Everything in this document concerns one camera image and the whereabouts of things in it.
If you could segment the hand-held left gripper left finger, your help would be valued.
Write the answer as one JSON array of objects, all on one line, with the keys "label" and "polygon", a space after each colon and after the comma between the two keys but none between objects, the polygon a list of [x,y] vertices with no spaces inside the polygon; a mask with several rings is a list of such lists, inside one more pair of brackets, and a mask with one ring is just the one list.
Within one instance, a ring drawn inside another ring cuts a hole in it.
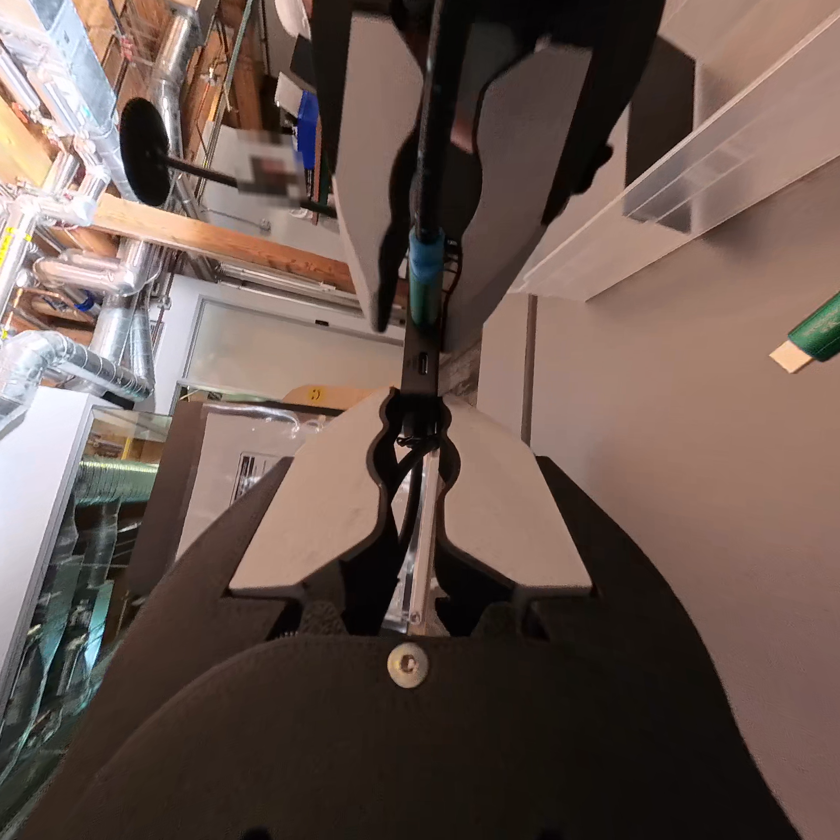
[{"label": "hand-held left gripper left finger", "polygon": [[328,602],[350,631],[378,631],[403,564],[393,498],[400,395],[381,388],[294,456],[230,582],[232,595]]}]

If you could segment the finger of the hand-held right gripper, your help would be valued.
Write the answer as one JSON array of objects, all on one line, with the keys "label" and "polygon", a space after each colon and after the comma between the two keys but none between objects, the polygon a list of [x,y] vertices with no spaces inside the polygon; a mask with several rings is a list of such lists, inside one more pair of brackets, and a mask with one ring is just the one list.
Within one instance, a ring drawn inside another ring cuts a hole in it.
[{"label": "finger of the hand-held right gripper", "polygon": [[544,234],[544,210],[591,60],[590,49],[547,45],[504,70],[482,95],[481,190],[447,301],[446,353],[475,341]]},{"label": "finger of the hand-held right gripper", "polygon": [[332,187],[356,297],[370,330],[383,333],[392,312],[386,303],[381,321],[380,257],[392,222],[390,184],[397,155],[415,126],[423,77],[389,17],[352,14],[344,81]]}]

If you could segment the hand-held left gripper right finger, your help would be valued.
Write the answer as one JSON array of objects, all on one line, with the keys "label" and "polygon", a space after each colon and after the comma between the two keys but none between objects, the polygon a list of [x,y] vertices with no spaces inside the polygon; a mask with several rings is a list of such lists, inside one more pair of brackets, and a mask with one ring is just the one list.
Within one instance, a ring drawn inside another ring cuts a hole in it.
[{"label": "hand-held left gripper right finger", "polygon": [[434,574],[443,624],[478,624],[494,604],[588,596],[592,578],[520,437],[475,407],[443,398]]}]

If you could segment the clear plastic bin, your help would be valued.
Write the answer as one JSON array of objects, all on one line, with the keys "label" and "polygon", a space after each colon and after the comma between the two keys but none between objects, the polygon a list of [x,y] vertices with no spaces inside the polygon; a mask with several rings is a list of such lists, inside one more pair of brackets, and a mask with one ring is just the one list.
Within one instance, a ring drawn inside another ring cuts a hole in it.
[{"label": "clear plastic bin", "polygon": [[587,301],[838,157],[838,2],[666,2],[658,36],[512,291]]}]

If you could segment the black square adapter hub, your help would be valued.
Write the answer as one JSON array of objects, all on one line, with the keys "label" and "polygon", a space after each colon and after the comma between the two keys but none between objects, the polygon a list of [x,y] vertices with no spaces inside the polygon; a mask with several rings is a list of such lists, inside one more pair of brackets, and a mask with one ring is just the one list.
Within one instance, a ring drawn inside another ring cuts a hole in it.
[{"label": "black square adapter hub", "polygon": [[434,436],[442,423],[439,394],[440,321],[417,326],[407,315],[399,388],[402,432],[410,438]]}]

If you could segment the blue plastic bin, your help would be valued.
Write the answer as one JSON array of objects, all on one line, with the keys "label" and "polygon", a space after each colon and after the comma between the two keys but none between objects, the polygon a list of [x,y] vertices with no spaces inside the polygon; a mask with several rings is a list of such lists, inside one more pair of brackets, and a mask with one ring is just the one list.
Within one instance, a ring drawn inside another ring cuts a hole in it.
[{"label": "blue plastic bin", "polygon": [[295,137],[297,151],[305,160],[314,159],[319,118],[320,111],[317,96],[312,92],[304,91],[301,94],[297,112]]}]

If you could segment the instruction sheet in plastic sleeve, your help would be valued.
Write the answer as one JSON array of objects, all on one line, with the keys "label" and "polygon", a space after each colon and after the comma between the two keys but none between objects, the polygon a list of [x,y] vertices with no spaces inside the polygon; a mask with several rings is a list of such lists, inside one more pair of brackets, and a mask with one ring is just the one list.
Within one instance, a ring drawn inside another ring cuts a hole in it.
[{"label": "instruction sheet in plastic sleeve", "polygon": [[206,529],[278,461],[293,457],[309,438],[336,418],[291,409],[211,414],[193,485],[191,523],[199,531]]}]

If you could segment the sign stand with white base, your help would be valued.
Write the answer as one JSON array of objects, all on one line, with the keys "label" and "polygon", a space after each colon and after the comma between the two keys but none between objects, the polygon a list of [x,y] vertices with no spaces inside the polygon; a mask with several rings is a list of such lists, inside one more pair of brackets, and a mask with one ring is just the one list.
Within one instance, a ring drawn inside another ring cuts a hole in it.
[{"label": "sign stand with white base", "polygon": [[[348,630],[328,602],[300,605],[289,598],[232,595],[228,588],[295,455],[278,461],[204,530],[191,523],[193,485],[210,415],[279,409],[255,403],[204,402],[185,404],[175,411],[138,541],[123,577],[127,593],[144,597],[120,637],[124,650],[146,644],[154,652],[172,654],[178,644],[185,644],[196,652],[210,645],[213,635],[221,645],[300,635],[309,632],[308,626],[314,622],[310,613],[318,609],[329,613],[328,623],[336,616],[339,634],[382,635],[383,624],[378,631]],[[410,437],[408,443],[408,454],[397,459],[402,483],[437,447],[438,437]]]}]

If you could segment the frosted glass door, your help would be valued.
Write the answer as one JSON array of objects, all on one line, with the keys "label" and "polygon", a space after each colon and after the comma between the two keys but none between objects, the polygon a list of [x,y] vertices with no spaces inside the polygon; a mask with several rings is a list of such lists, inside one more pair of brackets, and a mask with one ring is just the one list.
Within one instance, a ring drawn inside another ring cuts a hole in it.
[{"label": "frosted glass door", "polygon": [[177,388],[281,399],[303,385],[399,385],[403,329],[374,336],[349,311],[178,276],[157,361],[161,398]]}]

